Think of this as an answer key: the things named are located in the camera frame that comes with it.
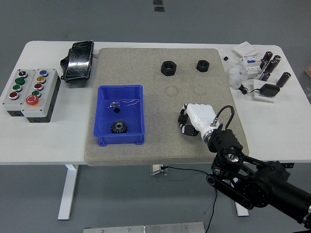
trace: hex nut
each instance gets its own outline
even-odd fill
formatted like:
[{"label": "hex nut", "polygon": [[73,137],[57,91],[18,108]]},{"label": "hex nut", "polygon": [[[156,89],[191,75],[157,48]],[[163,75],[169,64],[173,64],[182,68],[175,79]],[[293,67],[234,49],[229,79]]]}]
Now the hex nut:
[{"label": "hex nut", "polygon": [[177,65],[172,61],[165,61],[161,66],[161,73],[165,76],[172,76],[176,72]]},{"label": "hex nut", "polygon": [[198,61],[196,69],[200,72],[207,72],[209,67],[209,62],[205,60]]}]

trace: robotic arm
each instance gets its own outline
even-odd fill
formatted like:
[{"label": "robotic arm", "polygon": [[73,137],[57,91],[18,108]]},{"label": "robotic arm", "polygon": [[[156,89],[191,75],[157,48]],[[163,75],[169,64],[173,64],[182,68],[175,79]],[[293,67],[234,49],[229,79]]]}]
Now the robotic arm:
[{"label": "robotic arm", "polygon": [[[186,135],[191,135],[189,132],[200,132],[208,149],[216,153],[211,167],[212,174],[208,175],[207,182],[246,209],[262,208],[270,204],[310,229],[311,194],[287,182],[290,173],[279,161],[263,162],[243,154],[243,146],[232,130],[227,129],[234,116],[232,106],[223,108],[231,109],[231,117],[225,130],[222,130],[223,124],[219,125],[218,122],[218,116],[223,109],[217,115],[212,110],[202,117],[207,113],[204,106],[185,104],[183,109],[187,110],[187,114],[182,109],[178,122],[181,130],[188,127],[188,131],[184,131]],[[185,125],[188,117],[192,126]],[[253,171],[244,162],[256,165],[257,171]]]}]

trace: blue button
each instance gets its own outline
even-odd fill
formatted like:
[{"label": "blue button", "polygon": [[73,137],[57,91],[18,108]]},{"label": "blue button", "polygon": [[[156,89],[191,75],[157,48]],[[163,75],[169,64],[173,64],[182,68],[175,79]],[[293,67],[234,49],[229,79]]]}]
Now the blue button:
[{"label": "blue button", "polygon": [[48,75],[48,72],[46,70],[42,70],[39,72],[39,75],[46,77]]}]

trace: yellow button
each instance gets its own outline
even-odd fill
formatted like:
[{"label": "yellow button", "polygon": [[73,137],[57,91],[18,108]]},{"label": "yellow button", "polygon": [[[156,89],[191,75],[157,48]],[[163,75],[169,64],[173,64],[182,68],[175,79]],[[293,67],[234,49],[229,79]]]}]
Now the yellow button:
[{"label": "yellow button", "polygon": [[45,78],[43,76],[40,76],[40,77],[37,78],[37,82],[38,83],[43,83],[43,82],[45,82]]}]

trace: control panel box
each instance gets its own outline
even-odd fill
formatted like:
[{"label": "control panel box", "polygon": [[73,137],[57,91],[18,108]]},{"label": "control panel box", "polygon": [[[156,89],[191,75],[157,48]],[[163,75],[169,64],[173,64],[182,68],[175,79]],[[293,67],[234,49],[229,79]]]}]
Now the control panel box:
[{"label": "control panel box", "polygon": [[10,89],[5,94],[3,107],[13,117],[23,117],[21,111],[28,96],[28,91],[35,76],[35,69],[17,70]]},{"label": "control panel box", "polygon": [[36,71],[21,110],[29,122],[50,122],[60,83],[56,69]]}]

